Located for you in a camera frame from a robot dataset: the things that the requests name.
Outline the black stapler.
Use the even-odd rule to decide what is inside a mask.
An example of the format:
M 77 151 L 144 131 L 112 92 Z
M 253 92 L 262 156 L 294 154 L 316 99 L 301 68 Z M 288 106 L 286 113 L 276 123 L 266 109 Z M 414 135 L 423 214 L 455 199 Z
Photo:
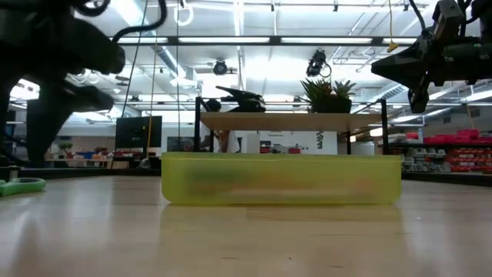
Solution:
M 216 86 L 217 89 L 228 92 L 230 96 L 221 97 L 223 102 L 236 102 L 237 107 L 229 112 L 265 112 L 266 106 L 263 97 L 253 92 L 238 90 L 236 88 L 226 88 Z

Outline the black monitor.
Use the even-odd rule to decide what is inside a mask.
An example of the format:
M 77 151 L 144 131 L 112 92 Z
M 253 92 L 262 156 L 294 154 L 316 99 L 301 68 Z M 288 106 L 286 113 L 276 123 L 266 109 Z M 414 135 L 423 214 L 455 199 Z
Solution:
M 118 118 L 115 128 L 115 148 L 159 148 L 161 133 L 161 116 Z

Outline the small wooden riser shelf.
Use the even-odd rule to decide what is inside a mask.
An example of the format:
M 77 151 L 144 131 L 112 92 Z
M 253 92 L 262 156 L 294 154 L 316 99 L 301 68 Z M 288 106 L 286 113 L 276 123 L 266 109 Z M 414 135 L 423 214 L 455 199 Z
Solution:
M 210 130 L 240 131 L 298 131 L 298 132 L 344 132 L 347 137 L 361 128 L 376 122 L 381 123 L 383 153 L 389 153 L 387 104 L 380 100 L 381 114 L 347 113 L 262 113 L 262 112 L 211 112 L 203 98 L 194 101 L 194 150 L 199 150 L 200 128 L 203 124 Z

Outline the green handled scissors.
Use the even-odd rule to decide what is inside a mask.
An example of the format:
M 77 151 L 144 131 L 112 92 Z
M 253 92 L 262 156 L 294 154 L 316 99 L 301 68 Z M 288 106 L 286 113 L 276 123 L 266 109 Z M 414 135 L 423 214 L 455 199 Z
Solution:
M 16 178 L 0 183 L 0 197 L 22 193 L 40 192 L 46 186 L 46 181 L 39 178 Z

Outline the overhead LED light bar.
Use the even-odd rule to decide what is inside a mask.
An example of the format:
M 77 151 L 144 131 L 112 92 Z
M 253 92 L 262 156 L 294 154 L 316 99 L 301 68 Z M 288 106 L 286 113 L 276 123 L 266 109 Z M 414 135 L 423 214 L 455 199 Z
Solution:
M 249 46 L 370 46 L 383 47 L 391 42 L 399 46 L 414 43 L 413 37 L 384 36 L 147 36 L 124 37 L 118 43 L 122 46 L 161 45 L 161 46 L 193 46 L 193 45 L 249 45 Z

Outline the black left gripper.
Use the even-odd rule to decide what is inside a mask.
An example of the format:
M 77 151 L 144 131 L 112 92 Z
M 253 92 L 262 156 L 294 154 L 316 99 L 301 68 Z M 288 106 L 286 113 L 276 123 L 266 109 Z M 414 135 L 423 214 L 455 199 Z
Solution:
M 77 53 L 77 62 L 69 48 L 75 22 L 73 7 L 0 7 L 0 76 L 121 72 L 125 51 L 93 25 L 83 25 L 78 39 L 94 53 Z

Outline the grey and red bin rack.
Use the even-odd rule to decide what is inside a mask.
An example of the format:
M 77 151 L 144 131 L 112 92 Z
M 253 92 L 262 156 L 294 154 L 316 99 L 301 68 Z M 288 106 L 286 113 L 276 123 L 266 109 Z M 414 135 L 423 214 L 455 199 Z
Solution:
M 404 172 L 492 173 L 492 136 L 482 136 L 476 128 L 431 135 L 420 142 L 411 133 L 392 143 L 391 150 L 401 157 Z

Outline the potted succulent plant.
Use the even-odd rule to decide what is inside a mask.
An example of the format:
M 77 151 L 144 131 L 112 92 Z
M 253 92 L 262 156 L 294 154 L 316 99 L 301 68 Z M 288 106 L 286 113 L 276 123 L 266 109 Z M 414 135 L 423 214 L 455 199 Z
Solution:
M 312 113 L 350 113 L 354 95 L 351 91 L 356 83 L 335 81 L 334 85 L 325 79 L 301 80 L 305 101 L 310 105 Z

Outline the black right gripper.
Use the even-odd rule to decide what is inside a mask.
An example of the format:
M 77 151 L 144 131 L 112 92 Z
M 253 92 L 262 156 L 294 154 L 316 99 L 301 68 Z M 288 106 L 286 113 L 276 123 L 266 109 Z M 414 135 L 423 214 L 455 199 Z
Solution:
M 420 114 L 425 111 L 430 99 L 428 87 L 431 83 L 442 86 L 446 81 L 465 81 L 474 85 L 478 78 L 479 41 L 475 38 L 459 38 L 446 45 L 435 43 L 422 51 L 421 67 L 414 84 L 415 51 L 417 43 L 405 50 L 389 55 L 371 65 L 371 72 L 408 88 L 411 111 Z

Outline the translucent yellow pencil case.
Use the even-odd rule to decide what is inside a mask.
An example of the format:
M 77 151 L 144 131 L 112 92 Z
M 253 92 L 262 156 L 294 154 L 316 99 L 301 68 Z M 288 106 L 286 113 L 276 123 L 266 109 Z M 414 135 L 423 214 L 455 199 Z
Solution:
M 386 205 L 401 195 L 401 159 L 166 152 L 161 187 L 179 205 Z

